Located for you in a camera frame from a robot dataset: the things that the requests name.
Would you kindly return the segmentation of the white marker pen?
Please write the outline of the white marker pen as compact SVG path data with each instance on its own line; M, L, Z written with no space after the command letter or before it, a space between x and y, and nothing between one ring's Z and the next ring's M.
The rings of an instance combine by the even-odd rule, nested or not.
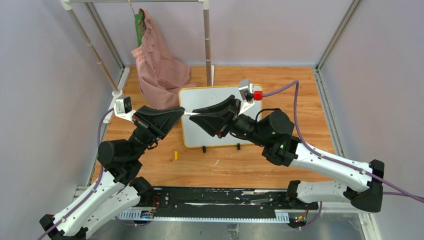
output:
M185 112L183 115L184 116L195 116L198 115L199 113L195 113L195 112Z

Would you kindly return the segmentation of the yellow framed whiteboard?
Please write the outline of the yellow framed whiteboard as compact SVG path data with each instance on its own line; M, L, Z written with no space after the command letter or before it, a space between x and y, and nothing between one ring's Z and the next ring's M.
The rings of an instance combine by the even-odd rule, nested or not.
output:
M241 99L241 94L237 85L183 88L179 91L178 95L180 106L185 108L187 113L193 113L195 109L218 104L230 95L234 95L237 99ZM188 148L251 144L251 142L247 140L237 139L230 134L224 138L212 137L197 124L189 120L189 116L187 115L183 116L181 121L184 145Z

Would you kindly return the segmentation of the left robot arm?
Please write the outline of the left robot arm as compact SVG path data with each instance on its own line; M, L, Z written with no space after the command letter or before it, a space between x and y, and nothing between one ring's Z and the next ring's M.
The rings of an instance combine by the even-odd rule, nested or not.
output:
M44 215L39 223L44 233L39 237L51 240L86 240L101 226L122 211L139 204L149 206L153 201L153 186L138 173L140 157L158 146L180 118L183 107L138 110L117 106L108 110L118 118L135 125L129 139L100 142L97 161L102 169L95 182L76 200L60 212Z

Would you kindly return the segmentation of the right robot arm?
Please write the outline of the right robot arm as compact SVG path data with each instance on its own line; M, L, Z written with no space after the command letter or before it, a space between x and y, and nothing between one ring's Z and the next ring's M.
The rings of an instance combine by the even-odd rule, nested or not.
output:
M330 178L323 182L292 180L285 195L292 209L314 202L340 202L361 211L380 212L382 161L360 162L322 151L293 135L295 124L282 110L273 108L263 119L255 119L243 114L244 104L231 95L218 104L195 109L189 119L212 137L231 135L261 147L262 156L276 166L303 168Z

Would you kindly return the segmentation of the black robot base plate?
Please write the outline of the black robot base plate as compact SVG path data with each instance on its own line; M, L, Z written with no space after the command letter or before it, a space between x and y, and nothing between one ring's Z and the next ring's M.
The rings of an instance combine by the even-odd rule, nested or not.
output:
M286 193L285 189L157 186L139 196L126 188L89 214L83 228L93 233L110 220L135 227L167 221L283 223L302 228L311 221L309 214L321 214L321 203L301 203Z

